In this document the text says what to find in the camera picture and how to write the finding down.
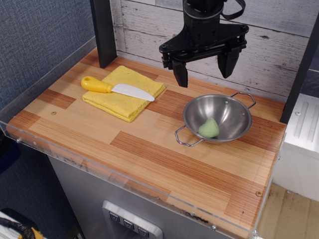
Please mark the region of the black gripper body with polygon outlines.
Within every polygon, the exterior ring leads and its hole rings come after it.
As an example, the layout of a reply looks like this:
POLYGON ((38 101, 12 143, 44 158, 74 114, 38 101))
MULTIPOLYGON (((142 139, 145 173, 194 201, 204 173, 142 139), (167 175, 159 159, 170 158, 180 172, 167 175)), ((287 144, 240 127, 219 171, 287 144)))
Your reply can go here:
POLYGON ((222 7, 210 11, 185 7, 182 31, 159 47, 163 66, 171 70, 173 61, 187 63, 237 49, 241 53, 247 44, 245 35, 249 27, 220 23, 222 11, 222 7))

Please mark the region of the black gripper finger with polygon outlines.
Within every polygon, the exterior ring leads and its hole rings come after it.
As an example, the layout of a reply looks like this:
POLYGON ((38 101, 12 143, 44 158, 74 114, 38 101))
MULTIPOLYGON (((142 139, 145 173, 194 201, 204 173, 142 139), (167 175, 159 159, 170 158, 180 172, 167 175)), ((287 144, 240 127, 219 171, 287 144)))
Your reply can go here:
POLYGON ((217 56, 218 68, 223 78, 228 78, 232 75, 240 54, 240 50, 232 50, 229 52, 220 53, 217 56))
POLYGON ((180 87, 188 87, 188 72, 184 62, 173 61, 173 73, 180 87))

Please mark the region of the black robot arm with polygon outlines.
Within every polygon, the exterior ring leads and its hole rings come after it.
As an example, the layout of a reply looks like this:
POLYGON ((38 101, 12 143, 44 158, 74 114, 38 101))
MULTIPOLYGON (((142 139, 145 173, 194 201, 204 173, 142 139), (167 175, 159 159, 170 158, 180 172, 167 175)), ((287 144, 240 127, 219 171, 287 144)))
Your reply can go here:
POLYGON ((183 1, 184 26, 182 31, 159 47, 162 63, 173 71, 179 86, 188 86, 186 64, 217 56, 223 78, 228 78, 236 66, 239 54, 246 48, 249 27, 244 24, 222 24, 220 18, 232 20, 240 17, 246 3, 239 0, 241 10, 224 14, 223 0, 183 1))

